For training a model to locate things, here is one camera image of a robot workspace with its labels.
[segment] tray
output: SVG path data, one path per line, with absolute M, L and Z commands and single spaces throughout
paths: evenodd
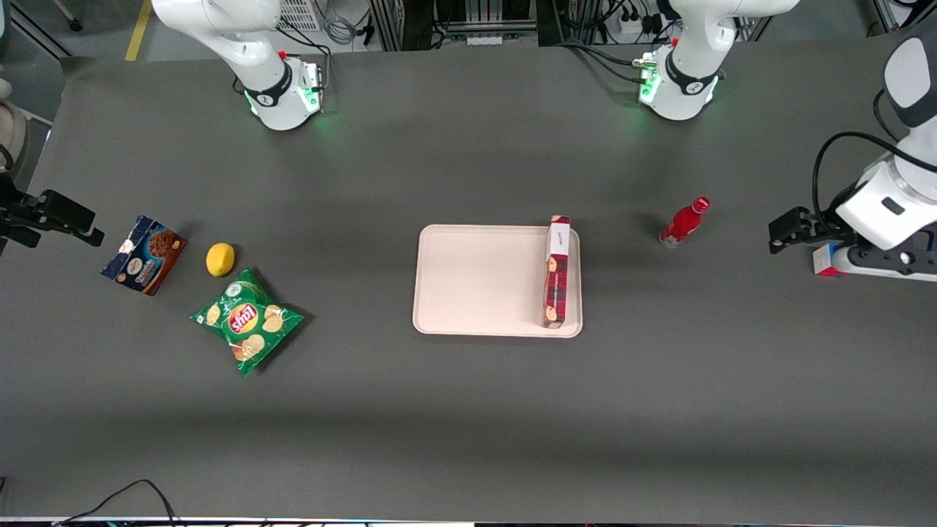
M 570 339 L 583 327 L 571 231 L 566 323 L 541 326 L 547 227 L 429 225 L 420 233 L 413 327 L 429 335 Z

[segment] yellow floor tape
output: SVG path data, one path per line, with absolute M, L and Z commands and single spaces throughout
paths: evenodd
M 140 45 L 143 44 L 143 34 L 146 33 L 146 24 L 150 22 L 150 13 L 153 6 L 150 0 L 143 0 L 140 6 L 140 16 L 137 17 L 137 24 L 133 26 L 133 37 L 130 37 L 130 45 L 126 47 L 124 60 L 137 60 L 137 53 L 140 52 Z

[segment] green chip bag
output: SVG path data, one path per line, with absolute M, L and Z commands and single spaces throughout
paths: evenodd
M 274 304 L 248 268 L 216 301 L 190 318 L 228 342 L 241 376 L 246 377 L 303 315 Z

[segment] small box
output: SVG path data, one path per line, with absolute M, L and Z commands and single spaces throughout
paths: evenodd
M 570 219 L 553 216 L 547 231 L 546 293 L 543 327 L 556 329 L 566 321 L 566 280 L 570 262 Z
M 836 244 L 826 244 L 813 252 L 813 274 L 819 277 L 832 277 L 838 279 L 846 276 L 839 269 L 833 266 L 833 253 L 836 252 Z
M 140 216 L 117 256 L 101 269 L 101 274 L 134 291 L 152 296 L 184 248 L 186 240 L 182 236 L 158 221 Z

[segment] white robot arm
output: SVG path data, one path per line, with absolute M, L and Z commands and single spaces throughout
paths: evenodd
M 695 117 L 710 100 L 725 55 L 736 41 L 733 17 L 766 17 L 785 13 L 799 0 L 670 0 L 683 20 L 675 46 L 661 46 L 636 61 L 656 64 L 645 75 L 648 85 L 639 100 L 667 119 Z
M 898 149 L 937 165 L 937 25 L 918 25 L 885 65 L 885 94 L 910 132 Z M 937 221 L 937 173 L 888 154 L 859 178 L 836 213 L 881 249 Z
M 168 27 L 228 63 L 251 111 L 268 128 L 296 128 L 319 111 L 319 68 L 277 53 L 260 33 L 276 29 L 279 0 L 153 0 L 153 9 Z
M 937 19 L 927 19 L 888 58 L 884 90 L 910 130 L 892 146 L 864 132 L 831 137 L 814 163 L 813 213 L 795 207 L 768 226 L 776 254 L 798 244 L 818 249 L 847 274 L 937 281 Z M 858 137 L 888 150 L 822 210 L 816 178 L 823 153 L 837 139 Z M 926 236 L 917 243 L 915 234 Z

